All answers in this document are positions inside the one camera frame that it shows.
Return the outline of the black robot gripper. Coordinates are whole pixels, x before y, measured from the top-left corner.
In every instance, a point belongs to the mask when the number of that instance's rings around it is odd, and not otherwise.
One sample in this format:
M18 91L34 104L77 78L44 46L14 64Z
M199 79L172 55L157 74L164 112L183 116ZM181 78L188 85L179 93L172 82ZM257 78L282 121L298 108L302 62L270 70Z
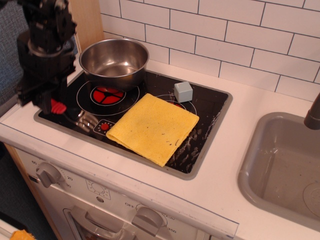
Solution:
M23 32L17 38L18 59L23 69L16 86L18 102L24 106L30 102L44 114L51 113L51 99L65 103L67 77L75 71L75 44L70 39L55 53L47 54L34 49L30 33Z

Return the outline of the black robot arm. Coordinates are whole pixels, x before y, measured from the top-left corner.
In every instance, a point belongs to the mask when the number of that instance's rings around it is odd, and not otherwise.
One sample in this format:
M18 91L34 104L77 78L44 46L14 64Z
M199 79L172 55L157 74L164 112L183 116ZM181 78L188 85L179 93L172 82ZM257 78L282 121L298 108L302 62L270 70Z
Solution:
M63 114L67 78L75 71L72 37L76 23L67 0L19 0L28 30L17 38L23 76L18 102L39 107L44 114Z

